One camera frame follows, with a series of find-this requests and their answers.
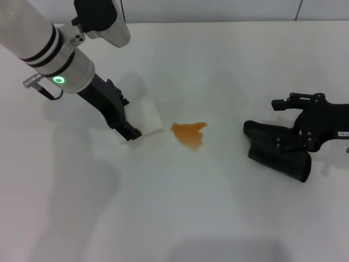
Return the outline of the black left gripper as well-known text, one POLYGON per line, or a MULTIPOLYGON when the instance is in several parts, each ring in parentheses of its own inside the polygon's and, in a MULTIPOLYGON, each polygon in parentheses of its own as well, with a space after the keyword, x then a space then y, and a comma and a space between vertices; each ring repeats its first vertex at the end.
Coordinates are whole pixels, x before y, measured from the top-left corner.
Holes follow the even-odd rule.
POLYGON ((104 81, 98 74, 94 74, 89 85, 77 94, 95 107, 103 115, 107 125, 115 129, 126 141, 142 136, 142 133, 127 121, 124 107, 130 102, 110 79, 104 81))

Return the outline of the brown water stain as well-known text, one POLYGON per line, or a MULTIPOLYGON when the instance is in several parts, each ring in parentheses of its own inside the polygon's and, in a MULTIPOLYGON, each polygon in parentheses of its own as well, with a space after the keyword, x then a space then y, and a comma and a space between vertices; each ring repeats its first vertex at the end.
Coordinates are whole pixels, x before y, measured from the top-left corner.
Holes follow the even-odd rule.
POLYGON ((207 126, 206 122, 173 123, 170 130, 181 145, 196 152, 203 145, 201 130, 207 126))

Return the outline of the dark blue rag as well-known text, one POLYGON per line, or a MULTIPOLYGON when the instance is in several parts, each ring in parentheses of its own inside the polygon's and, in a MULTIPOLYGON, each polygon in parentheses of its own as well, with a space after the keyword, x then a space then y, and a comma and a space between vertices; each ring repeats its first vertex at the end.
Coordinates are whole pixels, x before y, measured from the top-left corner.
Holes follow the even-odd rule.
POLYGON ((297 129, 248 120, 243 132, 250 142, 249 158, 302 183, 307 181, 311 171, 308 151, 281 152, 274 143, 277 137, 299 136, 297 129))

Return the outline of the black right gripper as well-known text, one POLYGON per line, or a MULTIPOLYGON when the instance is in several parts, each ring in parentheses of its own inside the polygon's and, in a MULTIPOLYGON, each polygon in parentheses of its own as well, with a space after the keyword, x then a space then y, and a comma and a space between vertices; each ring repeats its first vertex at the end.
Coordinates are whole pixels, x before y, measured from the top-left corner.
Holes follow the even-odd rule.
POLYGON ((323 93, 290 93, 286 100, 272 100, 274 111, 303 110, 295 122, 302 136, 274 139, 281 152, 317 152, 329 140, 349 140, 349 104, 332 104, 325 98, 323 93))

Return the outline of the white paper cup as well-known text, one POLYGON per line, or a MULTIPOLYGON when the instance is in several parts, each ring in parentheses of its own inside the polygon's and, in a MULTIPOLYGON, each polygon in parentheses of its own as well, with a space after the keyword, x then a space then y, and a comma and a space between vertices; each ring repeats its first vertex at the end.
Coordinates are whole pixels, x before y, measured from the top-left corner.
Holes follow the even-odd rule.
POLYGON ((137 98, 124 108, 127 121, 134 128, 138 129, 142 135, 135 140, 126 141, 118 134, 120 144, 128 145, 131 148, 150 147, 158 144, 165 130, 157 107, 151 97, 146 95, 137 98))

